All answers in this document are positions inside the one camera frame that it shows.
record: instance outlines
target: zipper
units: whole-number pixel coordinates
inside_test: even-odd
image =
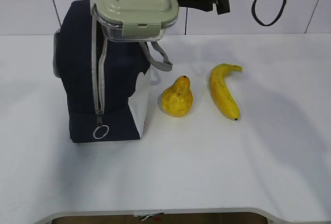
[[[96,114],[97,127],[93,132],[93,138],[100,140],[104,138],[109,132],[109,126],[104,125],[102,115],[104,114],[105,105],[105,86],[104,86],[104,62],[107,56],[108,40],[104,37],[102,54],[97,61],[97,20],[96,17],[92,18],[92,48],[91,48],[91,68],[92,68],[92,88],[93,88],[93,101]]]

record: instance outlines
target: banana stem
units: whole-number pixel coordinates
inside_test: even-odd
[[[239,65],[234,65],[233,66],[233,70],[234,71],[243,71],[243,68],[241,66],[239,66]]]

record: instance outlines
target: bag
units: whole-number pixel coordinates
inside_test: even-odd
[[[54,35],[54,74],[67,93],[70,138],[75,143],[140,139],[151,86],[151,63],[169,71],[164,57],[155,61],[143,42],[107,40],[91,16],[89,0],[71,4]]]

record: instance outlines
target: zipper pull ring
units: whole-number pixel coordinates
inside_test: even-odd
[[[102,128],[104,129],[103,135],[100,136],[100,137],[97,137],[97,131],[99,131]],[[98,110],[98,113],[97,113],[97,127],[96,127],[96,129],[94,129],[93,138],[96,139],[96,140],[101,140],[104,137],[106,137],[106,135],[108,133],[109,133],[109,126],[103,124],[103,122],[102,122],[102,111]]]

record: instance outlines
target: banana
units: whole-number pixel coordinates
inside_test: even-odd
[[[224,78],[233,71],[242,70],[243,68],[238,65],[220,64],[212,70],[209,77],[209,88],[216,106],[227,118],[234,121],[240,118],[240,111]]]

